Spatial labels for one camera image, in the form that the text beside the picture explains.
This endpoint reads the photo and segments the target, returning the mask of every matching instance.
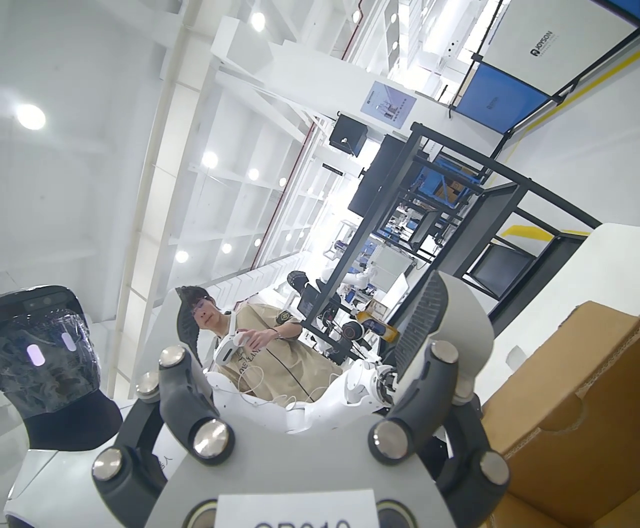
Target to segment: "cardboard box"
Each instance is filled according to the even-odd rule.
[[[587,302],[483,407],[510,494],[560,526],[630,528],[640,509],[639,337],[637,317]],[[513,504],[492,528],[527,526]]]

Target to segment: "computer monitor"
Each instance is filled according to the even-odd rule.
[[[492,243],[487,246],[469,275],[500,298],[533,260],[533,255]]]

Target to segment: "black box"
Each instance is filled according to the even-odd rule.
[[[341,115],[335,122],[333,132],[329,136],[329,145],[347,154],[359,156],[362,145],[367,139],[368,128],[365,124]]]

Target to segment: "sign board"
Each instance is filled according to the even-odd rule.
[[[415,101],[412,95],[375,81],[360,111],[401,129]]]
[[[511,0],[483,62],[553,95],[633,30],[592,0]]]
[[[547,100],[528,84],[480,64],[456,112],[504,134]]]

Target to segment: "metal bolt head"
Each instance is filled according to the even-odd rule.
[[[114,478],[122,469],[122,452],[110,447],[102,451],[93,462],[91,469],[93,478],[106,482]]]
[[[445,363],[453,364],[458,361],[458,349],[449,341],[434,341],[431,343],[431,352]]]
[[[160,354],[160,365],[165,368],[174,367],[182,361],[186,353],[183,346],[168,346]]]
[[[390,460],[400,460],[409,451],[404,429],[391,420],[383,420],[373,429],[373,444]]]
[[[228,442],[227,425],[220,420],[210,420],[198,429],[193,439],[193,450],[201,458],[215,458],[225,450]]]
[[[509,481],[509,466],[495,451],[487,451],[482,456],[480,469],[487,480],[496,486],[504,486]]]
[[[140,396],[151,396],[158,390],[159,376],[157,371],[146,372],[140,376],[136,391]]]

